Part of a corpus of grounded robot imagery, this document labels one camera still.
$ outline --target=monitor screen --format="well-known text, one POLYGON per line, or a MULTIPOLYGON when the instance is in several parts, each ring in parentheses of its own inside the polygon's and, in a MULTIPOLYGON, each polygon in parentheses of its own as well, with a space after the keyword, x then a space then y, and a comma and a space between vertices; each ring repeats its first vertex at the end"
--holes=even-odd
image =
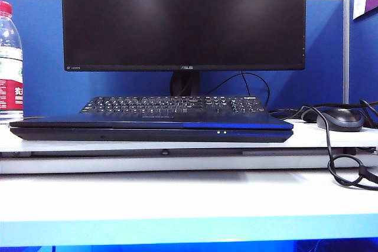
POLYGON ((299 70, 305 0, 63 0, 67 71, 299 70))

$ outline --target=bottle cap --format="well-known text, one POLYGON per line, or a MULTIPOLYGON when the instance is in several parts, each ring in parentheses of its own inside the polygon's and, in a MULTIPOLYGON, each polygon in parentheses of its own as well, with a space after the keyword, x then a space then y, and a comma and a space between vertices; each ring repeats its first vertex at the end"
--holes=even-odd
POLYGON ((12 14, 12 5, 7 1, 0 0, 0 12, 12 14))

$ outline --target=black keyboard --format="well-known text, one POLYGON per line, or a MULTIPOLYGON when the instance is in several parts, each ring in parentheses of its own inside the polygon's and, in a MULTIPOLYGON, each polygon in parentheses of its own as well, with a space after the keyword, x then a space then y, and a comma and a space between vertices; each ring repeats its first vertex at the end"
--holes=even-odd
POLYGON ((191 112, 266 112, 254 96, 95 97, 80 113, 166 115, 191 112))

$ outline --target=white shelf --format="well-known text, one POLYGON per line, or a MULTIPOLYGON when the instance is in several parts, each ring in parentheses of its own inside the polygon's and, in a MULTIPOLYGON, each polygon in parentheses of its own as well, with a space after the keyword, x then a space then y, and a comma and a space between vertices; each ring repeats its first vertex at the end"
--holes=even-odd
POLYGON ((323 170, 7 175, 0 190, 0 246, 378 235, 378 194, 323 170))

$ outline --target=computer mouse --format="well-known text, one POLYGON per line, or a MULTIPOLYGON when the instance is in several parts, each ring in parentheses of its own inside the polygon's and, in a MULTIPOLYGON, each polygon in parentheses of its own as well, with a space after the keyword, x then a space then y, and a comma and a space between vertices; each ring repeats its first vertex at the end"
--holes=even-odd
MULTIPOLYGON (((331 108, 321 112, 328 122, 329 129, 339 132, 358 132, 364 125, 361 113, 351 109, 331 108)), ((325 129, 325 123, 320 116, 317 125, 325 129)))

